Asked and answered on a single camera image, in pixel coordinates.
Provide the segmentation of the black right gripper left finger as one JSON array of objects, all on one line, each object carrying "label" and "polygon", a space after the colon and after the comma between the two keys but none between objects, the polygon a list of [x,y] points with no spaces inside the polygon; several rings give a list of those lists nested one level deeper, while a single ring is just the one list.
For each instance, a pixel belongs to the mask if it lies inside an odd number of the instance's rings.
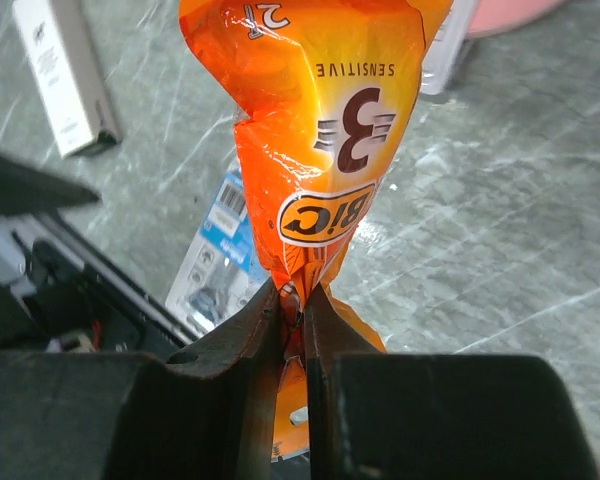
[{"label": "black right gripper left finger", "polygon": [[278,294],[211,333],[143,353],[0,352],[0,479],[266,479]]}]

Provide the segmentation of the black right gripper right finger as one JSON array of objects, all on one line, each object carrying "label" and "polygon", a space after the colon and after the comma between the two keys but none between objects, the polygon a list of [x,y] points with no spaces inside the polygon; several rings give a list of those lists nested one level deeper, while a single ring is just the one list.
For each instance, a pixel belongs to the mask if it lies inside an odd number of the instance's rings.
[{"label": "black right gripper right finger", "polygon": [[529,355],[387,354],[322,288],[304,312],[315,479],[595,479],[561,377]]}]

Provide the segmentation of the orange razor pack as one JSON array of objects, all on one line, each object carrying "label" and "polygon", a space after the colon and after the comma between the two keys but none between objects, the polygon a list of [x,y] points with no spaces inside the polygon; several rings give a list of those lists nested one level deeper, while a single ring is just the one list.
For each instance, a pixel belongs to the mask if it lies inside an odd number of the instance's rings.
[{"label": "orange razor pack", "polygon": [[447,1],[184,1],[234,126],[261,266],[306,304],[336,278],[403,138]]}]

